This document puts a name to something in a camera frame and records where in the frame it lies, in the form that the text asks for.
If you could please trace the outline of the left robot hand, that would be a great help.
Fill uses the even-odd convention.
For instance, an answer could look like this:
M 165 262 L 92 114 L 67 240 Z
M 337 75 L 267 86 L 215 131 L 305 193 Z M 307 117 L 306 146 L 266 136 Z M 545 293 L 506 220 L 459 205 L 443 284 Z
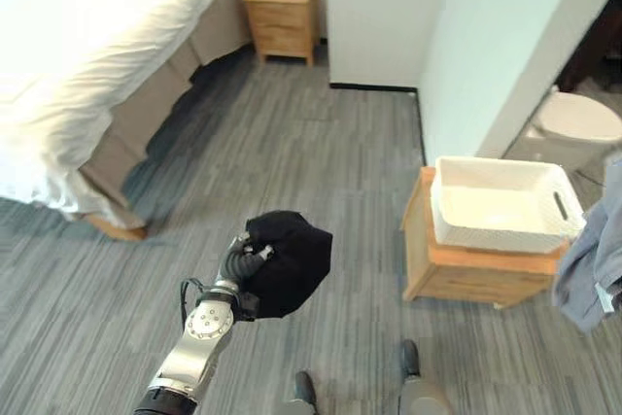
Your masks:
M 273 256 L 274 249 L 265 245 L 257 250 L 249 232 L 243 232 L 233 238 L 223 259 L 217 281 L 228 281 L 240 286 L 250 279 Z

